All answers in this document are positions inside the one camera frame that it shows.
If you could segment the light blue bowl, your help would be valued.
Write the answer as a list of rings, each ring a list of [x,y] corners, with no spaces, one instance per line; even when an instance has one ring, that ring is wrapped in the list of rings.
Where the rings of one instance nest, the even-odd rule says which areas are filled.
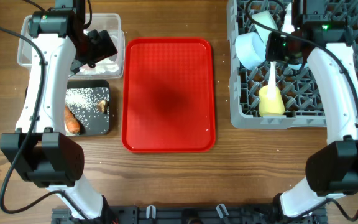
[[[237,57],[246,69],[252,70],[265,62],[266,46],[258,33],[238,35],[234,45]]]

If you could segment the mint green bowl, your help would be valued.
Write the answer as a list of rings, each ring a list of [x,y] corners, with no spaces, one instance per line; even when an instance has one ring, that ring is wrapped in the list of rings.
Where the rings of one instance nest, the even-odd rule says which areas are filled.
[[[260,13],[256,13],[252,15],[252,18],[261,23],[262,25],[265,25],[271,29],[277,30],[278,27],[269,11],[264,11]],[[270,31],[267,29],[264,29],[263,27],[260,27],[258,25],[255,26],[257,33],[259,34],[260,38],[262,39],[263,43],[267,45]]]

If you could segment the white plastic spoon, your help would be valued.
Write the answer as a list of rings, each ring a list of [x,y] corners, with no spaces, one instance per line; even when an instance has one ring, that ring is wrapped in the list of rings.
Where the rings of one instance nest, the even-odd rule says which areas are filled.
[[[276,96],[276,62],[270,62],[270,71],[268,79],[267,96],[268,99],[273,100]]]

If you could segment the brown mushroom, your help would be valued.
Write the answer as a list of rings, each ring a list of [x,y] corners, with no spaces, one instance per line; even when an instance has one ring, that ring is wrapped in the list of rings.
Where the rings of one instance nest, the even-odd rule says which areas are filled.
[[[96,105],[98,111],[102,114],[106,114],[107,113],[107,107],[108,107],[108,101],[106,100],[101,100],[98,102],[98,104]]]

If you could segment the yellow plastic cup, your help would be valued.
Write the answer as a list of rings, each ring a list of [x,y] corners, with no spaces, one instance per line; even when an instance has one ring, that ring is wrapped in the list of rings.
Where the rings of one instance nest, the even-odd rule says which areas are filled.
[[[278,87],[274,91],[269,91],[268,86],[263,86],[259,90],[259,115],[283,115],[285,106]]]

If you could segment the orange carrot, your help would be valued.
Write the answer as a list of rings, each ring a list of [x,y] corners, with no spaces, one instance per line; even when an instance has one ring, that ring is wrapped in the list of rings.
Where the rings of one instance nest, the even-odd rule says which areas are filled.
[[[67,131],[72,134],[80,134],[80,124],[67,106],[65,106],[64,116],[65,127]]]

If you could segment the white paper napkin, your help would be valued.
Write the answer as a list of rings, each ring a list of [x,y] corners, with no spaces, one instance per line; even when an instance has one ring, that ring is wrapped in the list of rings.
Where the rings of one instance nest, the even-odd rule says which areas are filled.
[[[110,78],[117,78],[121,76],[122,50],[120,47],[122,46],[122,32],[118,30],[109,30],[108,32],[118,50],[118,53],[98,62],[94,68],[84,65],[78,72],[79,76],[107,75]]]

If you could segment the large light blue plate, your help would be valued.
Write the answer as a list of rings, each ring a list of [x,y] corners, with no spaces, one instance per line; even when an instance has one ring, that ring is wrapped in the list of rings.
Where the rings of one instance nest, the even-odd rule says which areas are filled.
[[[301,66],[302,66],[302,62],[299,63],[299,64],[288,64],[288,67],[293,69],[293,70],[299,70],[299,69],[301,69]],[[307,67],[308,67],[308,64],[305,63],[303,68],[307,68]]]

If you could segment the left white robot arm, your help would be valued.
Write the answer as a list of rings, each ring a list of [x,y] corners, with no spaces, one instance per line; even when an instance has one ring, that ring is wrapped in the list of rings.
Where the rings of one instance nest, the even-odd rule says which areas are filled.
[[[85,32],[90,22],[82,8],[67,4],[30,17],[21,34],[32,47],[24,106],[14,133],[1,136],[0,148],[11,172],[60,197],[78,222],[117,223],[83,173],[82,148],[66,135],[69,76],[116,53],[108,32]]]

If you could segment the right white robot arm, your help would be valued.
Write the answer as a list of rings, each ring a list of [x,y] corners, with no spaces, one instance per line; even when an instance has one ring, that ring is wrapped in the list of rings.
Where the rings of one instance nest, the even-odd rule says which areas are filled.
[[[278,194],[277,219],[291,222],[319,207],[358,193],[358,80],[352,39],[345,22],[304,22],[294,32],[269,34],[266,58],[302,58],[318,86],[326,116],[327,145],[306,162],[305,178]],[[358,219],[343,213],[350,220]]]

